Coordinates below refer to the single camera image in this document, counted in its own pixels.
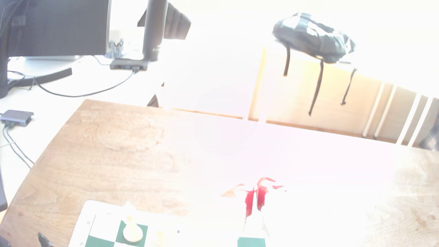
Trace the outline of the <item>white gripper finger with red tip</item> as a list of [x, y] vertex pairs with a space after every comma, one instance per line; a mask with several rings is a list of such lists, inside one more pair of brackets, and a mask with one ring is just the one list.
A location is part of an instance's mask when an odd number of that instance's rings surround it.
[[238, 184], [229, 188], [222, 194], [222, 197], [234, 199], [238, 207], [237, 227], [238, 247], [255, 247], [255, 188], [252, 185]]
[[315, 199], [267, 177], [258, 181], [256, 193], [269, 247], [323, 245]]

